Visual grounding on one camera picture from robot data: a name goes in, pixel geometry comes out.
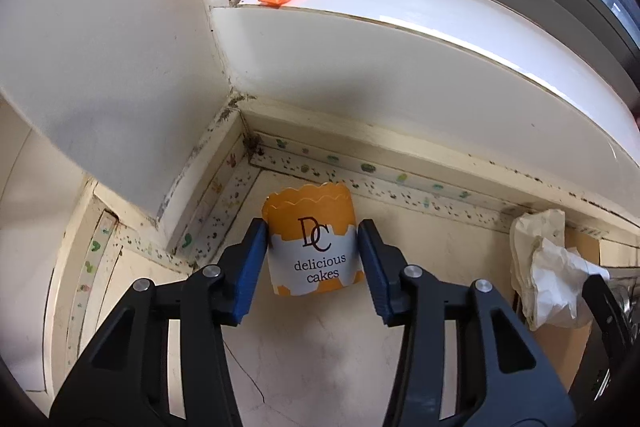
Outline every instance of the white wall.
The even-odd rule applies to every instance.
[[[155,215],[228,81],[202,0],[0,0],[0,90]]]
[[[18,150],[8,147],[18,142]],[[2,172],[8,176],[0,178],[0,355],[24,389],[43,391],[49,281],[82,170],[0,98]]]
[[[214,20],[239,89],[440,142],[541,182],[566,180],[640,216],[640,169],[620,145],[497,62],[322,12],[217,8]]]

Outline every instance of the crumpled white paper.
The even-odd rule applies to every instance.
[[[524,214],[511,225],[511,286],[522,299],[522,312],[532,331],[542,324],[580,328],[593,318],[582,299],[582,285],[609,272],[564,248],[564,212]]]

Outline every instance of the blue gripper pad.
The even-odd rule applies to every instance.
[[[358,227],[358,249],[376,313],[387,326],[403,324],[410,298],[400,285],[400,273],[406,266],[402,252],[383,243],[371,219],[364,219]]]
[[[242,243],[225,248],[218,265],[225,273],[225,292],[232,293],[232,320],[239,324],[249,312],[255,286],[267,252],[267,223],[259,217],[252,220]]]

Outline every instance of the brown cardboard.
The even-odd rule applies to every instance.
[[[576,247],[580,255],[590,263],[600,264],[600,242],[574,229],[564,230],[566,248]],[[562,384],[569,389],[578,371],[591,325],[571,330],[543,325],[533,332],[547,358],[555,368]]]

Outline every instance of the paper baking cup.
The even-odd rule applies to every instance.
[[[305,185],[271,194],[262,207],[269,225],[269,273],[277,295],[323,293],[364,279],[356,216],[344,184]]]

